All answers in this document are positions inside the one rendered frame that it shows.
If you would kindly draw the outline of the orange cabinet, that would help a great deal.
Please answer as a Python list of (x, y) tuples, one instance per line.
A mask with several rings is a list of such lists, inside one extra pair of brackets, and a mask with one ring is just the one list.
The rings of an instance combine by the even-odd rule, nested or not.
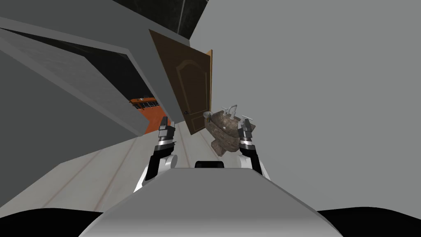
[(132, 99), (129, 102), (148, 120), (149, 124), (145, 134), (157, 131), (162, 118), (167, 116), (154, 97)]

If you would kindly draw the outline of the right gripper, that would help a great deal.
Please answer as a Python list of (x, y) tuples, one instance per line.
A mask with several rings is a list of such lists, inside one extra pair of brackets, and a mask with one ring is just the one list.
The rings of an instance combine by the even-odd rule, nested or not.
[(250, 120), (243, 119), (240, 123), (238, 131), (238, 137), (242, 141), (251, 141), (252, 138), (252, 126)]

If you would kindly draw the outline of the brown wooden door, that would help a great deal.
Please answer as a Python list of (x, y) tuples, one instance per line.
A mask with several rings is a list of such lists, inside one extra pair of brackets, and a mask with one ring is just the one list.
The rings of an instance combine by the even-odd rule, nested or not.
[(193, 135), (205, 128), (203, 113), (211, 110), (211, 57), (153, 30), (150, 35)]

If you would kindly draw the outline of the brown stone sink with faucet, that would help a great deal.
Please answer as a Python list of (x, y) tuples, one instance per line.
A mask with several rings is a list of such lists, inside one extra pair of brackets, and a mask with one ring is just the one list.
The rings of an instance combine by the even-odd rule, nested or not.
[(226, 108), (215, 113), (206, 111), (203, 116), (206, 130), (214, 137), (211, 148), (217, 156), (222, 157), (227, 151), (233, 153), (239, 150), (238, 126), (244, 123), (247, 117), (238, 118), (235, 111), (230, 114)]

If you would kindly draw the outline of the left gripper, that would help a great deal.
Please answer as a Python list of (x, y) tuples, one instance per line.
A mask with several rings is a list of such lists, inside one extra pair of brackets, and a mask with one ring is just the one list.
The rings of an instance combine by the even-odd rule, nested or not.
[(159, 140), (172, 140), (175, 130), (174, 122), (170, 121), (168, 126), (168, 117), (164, 116), (162, 118), (162, 126), (159, 127)]

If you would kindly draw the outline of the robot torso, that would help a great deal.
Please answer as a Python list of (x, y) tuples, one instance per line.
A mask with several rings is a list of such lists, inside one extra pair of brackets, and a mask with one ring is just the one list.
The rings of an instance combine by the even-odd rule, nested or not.
[(79, 237), (343, 237), (317, 211), (252, 169), (171, 168)]

